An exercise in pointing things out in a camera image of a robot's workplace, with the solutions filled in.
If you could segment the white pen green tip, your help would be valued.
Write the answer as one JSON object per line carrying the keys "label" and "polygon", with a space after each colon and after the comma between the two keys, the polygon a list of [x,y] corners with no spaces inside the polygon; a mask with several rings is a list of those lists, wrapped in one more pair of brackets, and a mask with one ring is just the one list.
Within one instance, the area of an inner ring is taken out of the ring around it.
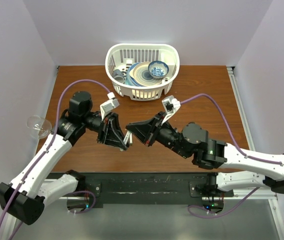
{"label": "white pen green tip", "polygon": [[129,143],[130,146],[133,144],[133,136],[132,136],[132,133],[129,133],[128,143]]}

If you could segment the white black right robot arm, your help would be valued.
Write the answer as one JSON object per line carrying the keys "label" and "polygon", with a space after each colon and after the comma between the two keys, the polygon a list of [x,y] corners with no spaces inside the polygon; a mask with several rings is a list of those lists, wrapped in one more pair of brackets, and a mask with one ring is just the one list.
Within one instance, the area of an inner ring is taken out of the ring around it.
{"label": "white black right robot arm", "polygon": [[173,128],[160,111],[153,118],[129,123],[125,128],[150,147],[158,142],[192,164],[205,170],[238,169],[218,173],[201,190],[212,197],[220,192],[241,188],[269,188],[284,194],[284,154],[265,154],[236,148],[233,144],[211,139],[207,130],[189,122],[182,131]]}

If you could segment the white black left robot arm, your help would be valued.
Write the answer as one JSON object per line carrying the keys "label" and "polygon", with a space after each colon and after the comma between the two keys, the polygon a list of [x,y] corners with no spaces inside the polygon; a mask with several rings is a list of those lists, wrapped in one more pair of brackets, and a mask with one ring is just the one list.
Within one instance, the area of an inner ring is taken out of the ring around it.
{"label": "white black left robot arm", "polygon": [[72,193],[81,196],[86,190],[86,178],[69,170],[54,186],[53,192],[41,190],[42,183],[53,167],[86,130],[97,133],[97,142],[126,151],[128,140],[121,130],[119,116],[113,110],[119,101],[113,92],[107,94],[99,110],[92,112],[92,96],[87,91],[77,91],[69,100],[69,107],[57,115],[57,123],[31,162],[9,184],[0,183],[0,206],[8,214],[26,225],[35,223],[45,207],[55,199]]}

